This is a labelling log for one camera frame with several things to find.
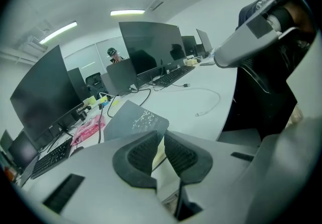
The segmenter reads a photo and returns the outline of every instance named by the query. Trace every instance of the cap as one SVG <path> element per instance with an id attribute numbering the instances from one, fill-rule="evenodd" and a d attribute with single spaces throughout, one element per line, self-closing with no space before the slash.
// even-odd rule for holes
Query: cap
<path id="1" fill-rule="evenodd" d="M 109 49 L 107 50 L 107 54 L 108 54 L 109 56 L 113 56 L 115 53 L 116 53 L 116 49 L 115 49 L 115 48 L 109 48 Z"/>

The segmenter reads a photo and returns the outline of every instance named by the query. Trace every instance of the black cable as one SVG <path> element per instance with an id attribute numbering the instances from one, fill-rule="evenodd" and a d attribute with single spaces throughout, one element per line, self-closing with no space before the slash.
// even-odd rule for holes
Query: black cable
<path id="1" fill-rule="evenodd" d="M 140 104 L 140 106 L 142 106 L 142 105 L 143 105 L 143 103 L 147 100 L 147 98 L 149 98 L 149 96 L 150 96 L 150 94 L 151 94 L 151 89 L 150 89 L 150 88 L 148 88 L 148 89 L 142 89 L 142 90 L 139 90 L 139 91 L 147 91 L 147 90 L 149 90 L 149 94 L 146 96 L 145 100 Z"/>
<path id="2" fill-rule="evenodd" d="M 147 85 L 151 85 L 151 86 L 154 86 L 154 85 L 155 85 L 155 84 L 153 83 L 152 78 L 151 78 L 151 82 L 152 82 L 152 84 L 149 84 L 149 82 L 145 82 L 145 81 L 141 80 L 139 77 L 137 77 L 137 79 L 139 79 L 141 82 L 146 83 Z"/>
<path id="3" fill-rule="evenodd" d="M 155 85 L 155 82 L 153 82 L 153 78 L 152 78 L 152 76 L 150 76 L 150 78 L 151 78 L 151 82 L 152 82 L 152 84 L 151 84 L 151 86 L 154 86 Z"/>
<path id="4" fill-rule="evenodd" d="M 144 102 L 146 102 L 146 100 L 147 100 L 147 98 L 150 96 L 150 94 L 151 94 L 151 89 L 150 88 L 147 88 L 147 89 L 142 89 L 142 90 L 140 90 L 140 89 L 138 89 L 138 90 L 136 90 L 136 89 L 133 89 L 132 91 L 130 91 L 131 93 L 138 93 L 138 92 L 140 92 L 140 91 L 147 91 L 147 90 L 149 90 L 149 94 L 146 96 L 146 98 L 145 98 L 145 100 L 139 105 L 139 106 L 142 106 L 143 105 L 143 103 Z M 110 111 L 110 108 L 111 108 L 111 105 L 113 104 L 113 102 L 114 102 L 114 100 L 115 100 L 115 98 L 120 94 L 120 93 L 122 93 L 122 92 L 128 92 L 128 91 L 120 91 L 120 92 L 118 92 L 118 94 L 112 99 L 112 101 L 110 102 L 110 105 L 109 105 L 109 108 L 107 109 L 107 115 L 110 117 L 110 118 L 112 118 L 113 116 L 111 116 L 110 114 L 109 114 L 109 111 Z"/>
<path id="5" fill-rule="evenodd" d="M 101 143 L 101 118 L 102 118 L 102 114 L 103 114 L 103 108 L 104 108 L 104 106 L 102 105 L 101 115 L 100 115 L 100 118 L 99 118 L 99 141 L 98 141 L 98 143 Z"/>
<path id="6" fill-rule="evenodd" d="M 47 153 L 49 153 L 50 149 L 53 147 L 53 145 L 57 142 L 57 139 L 62 135 L 62 131 L 59 132 L 59 134 L 55 137 L 54 141 L 52 142 L 52 144 L 50 145 Z"/>
<path id="7" fill-rule="evenodd" d="M 173 86 L 184 87 L 184 85 L 173 85 Z"/>
<path id="8" fill-rule="evenodd" d="M 53 149 L 56 149 L 57 148 L 57 145 L 58 145 L 58 142 L 55 143 L 55 146 L 53 147 Z"/>
<path id="9" fill-rule="evenodd" d="M 154 86 L 153 86 L 153 89 L 154 89 L 156 92 L 161 91 L 161 90 L 163 90 L 164 88 L 166 88 L 166 87 L 163 87 L 163 88 L 161 88 L 161 89 L 159 89 L 159 90 L 156 90 L 156 89 L 154 88 Z"/>
<path id="10" fill-rule="evenodd" d="M 165 157 L 162 161 L 160 161 L 160 163 L 154 169 L 152 169 L 152 172 L 156 170 L 163 162 L 165 162 L 166 159 L 167 157 Z"/>
<path id="11" fill-rule="evenodd" d="M 53 141 L 51 141 L 47 146 L 46 148 L 44 148 L 43 150 L 39 151 L 39 153 L 43 153 L 45 150 L 47 150 L 52 144 L 53 144 Z"/>
<path id="12" fill-rule="evenodd" d="M 79 121 L 83 122 L 83 124 L 84 124 L 84 121 L 82 121 L 81 119 L 79 119 L 79 120 L 77 120 L 77 122 L 76 122 L 74 125 L 72 125 L 72 126 L 69 128 L 69 130 L 73 130 L 74 128 L 78 128 L 80 125 L 79 125 L 79 126 L 76 126 L 76 124 L 79 124 L 79 123 L 78 123 Z"/>
<path id="13" fill-rule="evenodd" d="M 71 135 L 74 136 L 75 134 L 71 133 Z M 66 137 L 64 142 L 66 142 L 68 139 L 69 139 L 69 137 Z"/>

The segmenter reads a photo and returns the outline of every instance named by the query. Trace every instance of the pink bag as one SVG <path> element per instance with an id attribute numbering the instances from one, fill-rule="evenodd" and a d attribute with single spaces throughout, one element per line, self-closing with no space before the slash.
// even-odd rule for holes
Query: pink bag
<path id="1" fill-rule="evenodd" d="M 91 119 L 87 124 L 81 125 L 71 142 L 71 145 L 74 146 L 76 144 L 81 143 L 82 141 L 86 140 L 87 138 L 91 137 L 99 130 L 99 119 L 100 115 L 97 115 L 94 119 Z M 104 116 L 101 117 L 101 129 L 105 126 L 105 118 Z"/>

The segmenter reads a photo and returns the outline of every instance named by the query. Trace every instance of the computer mouse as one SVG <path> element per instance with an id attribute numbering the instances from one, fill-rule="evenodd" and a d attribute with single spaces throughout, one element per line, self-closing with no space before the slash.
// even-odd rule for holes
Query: computer mouse
<path id="1" fill-rule="evenodd" d="M 78 152 L 79 152 L 79 151 L 81 151 L 82 149 L 84 149 L 84 147 L 83 147 L 83 146 L 77 147 L 77 148 L 76 148 L 76 149 L 71 153 L 70 157 L 71 157 L 71 156 L 73 156 L 74 154 L 78 153 Z"/>

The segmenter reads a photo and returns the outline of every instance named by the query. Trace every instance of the chair backrest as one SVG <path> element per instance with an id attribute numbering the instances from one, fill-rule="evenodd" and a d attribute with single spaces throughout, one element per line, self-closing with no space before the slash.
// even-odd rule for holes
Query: chair backrest
<path id="1" fill-rule="evenodd" d="M 85 83 L 87 85 L 92 85 L 94 87 L 96 87 L 96 85 L 98 84 L 101 84 L 102 83 L 101 73 L 95 73 L 89 77 L 86 77 Z"/>

